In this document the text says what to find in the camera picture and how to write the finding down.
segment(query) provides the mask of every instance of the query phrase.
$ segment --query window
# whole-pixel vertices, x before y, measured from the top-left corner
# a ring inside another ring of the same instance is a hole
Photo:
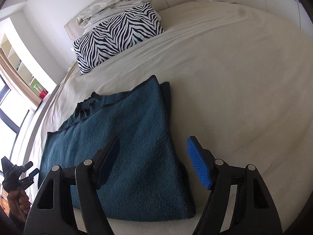
[[[0,76],[0,159],[11,159],[20,127],[29,112],[24,99],[11,91]]]

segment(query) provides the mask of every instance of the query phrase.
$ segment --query textured rubber pad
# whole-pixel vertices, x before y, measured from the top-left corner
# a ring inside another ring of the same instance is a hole
[[[210,180],[210,171],[205,165],[205,162],[203,161],[197,149],[197,146],[194,144],[192,138],[190,137],[187,140],[187,151],[193,164],[193,167],[196,170],[200,183],[203,184],[207,189],[210,189],[212,184]]]

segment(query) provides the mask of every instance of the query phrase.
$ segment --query hand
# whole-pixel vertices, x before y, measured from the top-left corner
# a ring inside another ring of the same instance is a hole
[[[18,207],[16,206],[14,199],[17,198],[19,196],[18,191],[11,191],[9,192],[9,194],[7,195],[7,201],[9,203],[9,208],[11,210],[11,213],[21,222],[23,222],[23,218],[21,217]],[[28,214],[29,210],[30,210],[30,202],[29,202],[29,198],[26,195],[24,190],[21,190],[21,195],[20,195],[20,199],[19,199],[19,207],[20,209],[25,213]]]

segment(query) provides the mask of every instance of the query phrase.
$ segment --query beige bed sheet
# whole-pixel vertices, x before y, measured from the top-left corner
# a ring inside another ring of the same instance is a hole
[[[312,39],[274,15],[225,2],[188,2],[160,16],[165,33],[88,74],[71,69],[41,124],[30,160],[40,166],[47,132],[56,131],[93,91],[131,90],[155,74],[171,84],[171,132],[190,175],[197,215],[155,223],[110,220],[115,234],[192,234],[208,192],[186,152],[190,135],[229,165],[255,164],[286,229],[313,189]],[[38,192],[35,180],[28,190],[31,200]],[[231,215],[229,209],[223,229]],[[77,218],[82,227],[79,213]]]

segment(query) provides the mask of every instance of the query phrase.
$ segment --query zebra print pillow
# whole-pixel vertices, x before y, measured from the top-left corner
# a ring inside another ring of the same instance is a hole
[[[74,42],[79,69],[82,74],[88,73],[110,57],[163,31],[149,3],[123,11]]]

